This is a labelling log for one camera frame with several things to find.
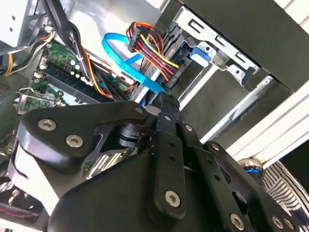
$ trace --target bolt hole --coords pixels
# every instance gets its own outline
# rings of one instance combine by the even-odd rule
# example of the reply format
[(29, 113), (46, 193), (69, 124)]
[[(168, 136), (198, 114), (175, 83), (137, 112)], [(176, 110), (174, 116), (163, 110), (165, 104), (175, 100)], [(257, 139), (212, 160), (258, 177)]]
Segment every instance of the bolt hole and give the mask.
[(145, 135), (142, 139), (141, 139), (141, 141), (142, 141), (142, 143), (147, 143), (147, 142), (150, 142), (151, 141), (151, 136), (150, 135)]
[(52, 127), (52, 124), (50, 122), (44, 122), (43, 126), (45, 126), (45, 127)]
[(176, 159), (175, 159), (175, 157), (174, 157), (173, 155), (170, 155), (170, 156), (169, 156), (169, 159), (170, 159), (171, 161), (176, 161)]
[(238, 218), (235, 219), (235, 223), (236, 223), (238, 226), (241, 225), (241, 222), (240, 222), (240, 220), (239, 220)]
[(164, 118), (165, 118), (167, 121), (172, 121), (172, 119), (171, 119), (169, 116), (164, 116)]
[(79, 143), (78, 139), (75, 139), (75, 138), (71, 139), (71, 142), (75, 144)]
[(220, 181), (220, 180), (221, 180), (221, 178), (218, 177), (217, 175), (214, 175), (214, 178), (216, 178), (217, 181)]

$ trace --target green circuit board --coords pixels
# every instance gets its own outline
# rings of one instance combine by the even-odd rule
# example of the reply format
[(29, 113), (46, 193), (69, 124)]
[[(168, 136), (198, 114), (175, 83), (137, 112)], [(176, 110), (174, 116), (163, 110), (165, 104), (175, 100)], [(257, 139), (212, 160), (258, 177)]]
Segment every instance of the green circuit board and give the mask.
[(75, 64), (78, 63), (76, 57), (68, 51), (64, 45), (57, 42), (50, 42), (47, 46), (48, 61), (70, 72), (74, 70)]

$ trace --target orange wire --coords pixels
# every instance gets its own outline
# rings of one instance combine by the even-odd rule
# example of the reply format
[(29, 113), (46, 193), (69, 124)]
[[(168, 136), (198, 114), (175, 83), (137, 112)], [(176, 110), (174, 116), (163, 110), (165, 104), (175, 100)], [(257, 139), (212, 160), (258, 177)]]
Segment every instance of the orange wire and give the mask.
[(109, 95), (107, 95), (104, 90), (99, 86), (99, 84), (97, 83), (94, 75), (93, 75), (93, 71), (92, 71), (92, 67), (91, 67), (91, 63), (90, 63), (90, 58), (89, 56), (87, 55), (85, 49), (82, 47), (82, 50), (83, 50), (83, 54), (86, 58), (86, 61), (87, 61), (87, 64), (88, 64), (88, 67), (89, 67), (89, 70), (90, 70), (90, 75), (91, 75), (91, 78), (92, 78), (92, 81), (93, 81), (93, 84), (96, 86), (97, 90), (100, 92), (100, 94), (106, 96), (106, 97), (110, 97)]
[(153, 37), (152, 34), (149, 34), (149, 37), (153, 40), (155, 46), (158, 48), (158, 52), (161, 53), (161, 49), (159, 47), (159, 44), (157, 43), (157, 41), (155, 40), (155, 38)]
[(152, 65), (154, 65), (154, 66), (162, 73), (162, 75), (164, 76), (164, 79), (165, 79), (166, 81), (169, 81), (168, 76), (162, 71), (162, 69), (160, 69), (160, 67), (159, 67), (156, 63), (154, 63), (151, 59), (149, 59), (148, 57), (146, 57), (141, 51), (137, 50), (136, 48), (135, 48), (135, 51), (137, 51), (137, 52), (140, 53), (142, 56), (144, 56), (145, 59), (148, 60), (148, 62), (150, 62)]

